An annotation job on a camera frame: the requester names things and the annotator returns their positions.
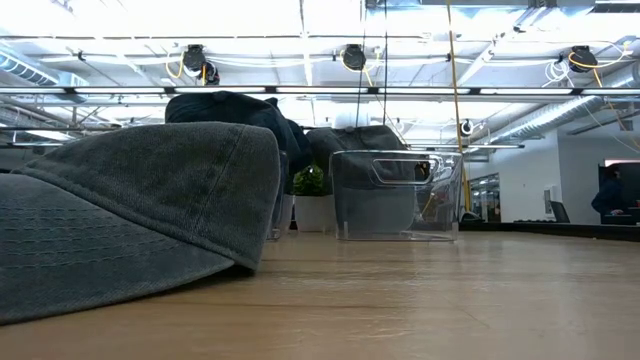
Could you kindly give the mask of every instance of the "plastic bin handle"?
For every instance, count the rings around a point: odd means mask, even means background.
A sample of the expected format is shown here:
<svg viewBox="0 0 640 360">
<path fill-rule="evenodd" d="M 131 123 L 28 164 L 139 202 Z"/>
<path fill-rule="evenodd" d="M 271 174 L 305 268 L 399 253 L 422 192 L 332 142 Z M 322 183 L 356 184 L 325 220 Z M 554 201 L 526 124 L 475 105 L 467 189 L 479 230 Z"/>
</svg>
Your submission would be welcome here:
<svg viewBox="0 0 640 360">
<path fill-rule="evenodd" d="M 375 163 L 381 163 L 381 162 L 416 162 L 416 159 L 374 159 L 373 165 L 375 165 Z M 373 169 L 373 173 L 376 174 L 376 177 L 378 178 L 378 180 L 385 185 L 426 185 L 433 180 L 433 173 L 429 174 L 429 177 L 424 181 L 385 180 L 382 178 L 382 176 L 380 176 L 375 166 L 371 166 L 371 168 Z"/>
</svg>

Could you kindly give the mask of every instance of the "white cable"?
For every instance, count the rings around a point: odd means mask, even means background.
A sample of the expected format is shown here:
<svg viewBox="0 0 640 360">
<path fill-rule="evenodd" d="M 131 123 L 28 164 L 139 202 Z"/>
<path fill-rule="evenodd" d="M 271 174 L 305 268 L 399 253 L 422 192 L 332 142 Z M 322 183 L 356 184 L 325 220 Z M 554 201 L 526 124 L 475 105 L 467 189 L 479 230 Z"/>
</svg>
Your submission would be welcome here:
<svg viewBox="0 0 640 360">
<path fill-rule="evenodd" d="M 595 121 L 595 122 L 596 122 L 596 124 L 600 125 L 600 127 L 604 127 L 604 125 L 602 125 L 602 124 L 598 121 L 598 119 L 596 119 L 596 117 L 595 117 L 595 116 L 593 116 L 593 114 L 591 113 L 591 111 L 589 111 L 589 109 L 588 109 L 586 106 L 584 106 L 584 109 L 585 109 L 585 110 L 587 110 L 587 112 L 589 113 L 589 116 L 591 116 L 591 118 L 593 119 L 593 121 Z M 640 154 L 640 151 L 638 151 L 638 150 L 636 150 L 636 149 L 632 148 L 631 146 L 629 146 L 628 144 L 626 144 L 626 143 L 625 143 L 625 142 L 623 142 L 622 140 L 618 139 L 618 137 L 617 137 L 617 136 L 615 136 L 614 134 L 612 134 L 612 133 L 610 133 L 610 132 L 608 132 L 608 131 L 607 131 L 607 135 L 611 136 L 611 137 L 612 137 L 612 138 L 614 138 L 617 142 L 619 142 L 620 144 L 624 145 L 624 147 L 626 147 L 626 148 L 630 149 L 631 151 L 635 152 L 636 154 Z"/>
</svg>

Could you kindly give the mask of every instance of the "table surface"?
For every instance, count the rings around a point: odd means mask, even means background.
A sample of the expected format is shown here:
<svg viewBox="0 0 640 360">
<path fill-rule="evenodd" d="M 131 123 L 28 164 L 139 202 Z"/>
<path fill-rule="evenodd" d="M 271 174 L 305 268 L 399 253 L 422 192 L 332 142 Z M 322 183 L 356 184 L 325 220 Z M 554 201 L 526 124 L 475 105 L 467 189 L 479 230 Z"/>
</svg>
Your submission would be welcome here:
<svg viewBox="0 0 640 360">
<path fill-rule="evenodd" d="M 226 273 L 0 328 L 16 359 L 638 359 L 640 244 L 521 233 L 266 245 Z"/>
</svg>

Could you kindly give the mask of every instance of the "ceiling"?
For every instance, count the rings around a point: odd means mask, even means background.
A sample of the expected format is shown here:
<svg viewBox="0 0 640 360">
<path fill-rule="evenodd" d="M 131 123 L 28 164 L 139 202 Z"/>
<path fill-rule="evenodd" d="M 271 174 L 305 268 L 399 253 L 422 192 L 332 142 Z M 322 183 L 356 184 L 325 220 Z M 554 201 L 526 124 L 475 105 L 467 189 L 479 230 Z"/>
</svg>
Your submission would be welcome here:
<svg viewBox="0 0 640 360">
<path fill-rule="evenodd" d="M 384 11 L 383 6 L 365 8 L 361 0 L 3 1 L 0 47 L 47 71 L 73 73 L 91 86 L 198 85 L 184 72 L 173 78 L 166 69 L 168 62 L 169 70 L 178 72 L 180 54 L 189 44 L 205 46 L 220 73 L 220 85 L 451 86 L 446 7 L 405 6 L 412 2 L 402 0 L 389 3 Z M 548 72 L 549 64 L 559 54 L 566 56 L 573 45 L 588 45 L 599 61 L 614 62 L 600 70 L 605 79 L 634 62 L 640 50 L 635 38 L 640 36 L 640 14 L 590 13 L 587 6 L 531 11 L 526 1 L 511 6 L 477 3 L 452 9 L 459 85 L 572 86 L 567 80 L 550 81 L 553 74 Z M 514 32 L 516 23 L 526 27 Z M 625 40 L 628 53 L 621 58 Z M 340 61 L 347 44 L 363 45 L 371 84 Z M 483 59 L 480 66 L 478 59 Z M 591 73 L 570 73 L 569 78 L 577 87 L 594 84 Z M 0 85 L 33 84 L 0 71 Z M 307 126 L 324 126 L 338 113 L 356 111 L 358 106 L 358 98 L 280 98 L 284 115 Z M 90 115 L 86 125 L 163 121 L 166 97 L 126 99 L 149 106 L 97 110 L 97 106 L 85 106 L 77 111 L 83 117 Z M 20 100 L 35 105 L 38 101 L 30 96 Z M 96 103 L 109 97 L 91 100 Z M 360 98 L 372 122 L 384 117 L 382 100 Z M 459 116 L 498 129 L 543 105 L 541 101 L 470 101 L 460 104 Z M 72 116 L 70 107 L 43 109 Z M 407 139 L 446 143 L 455 138 L 456 113 L 450 99 L 389 98 L 386 112 L 389 118 L 399 119 L 395 124 Z M 584 126 L 583 122 L 576 121 L 575 126 Z"/>
</svg>

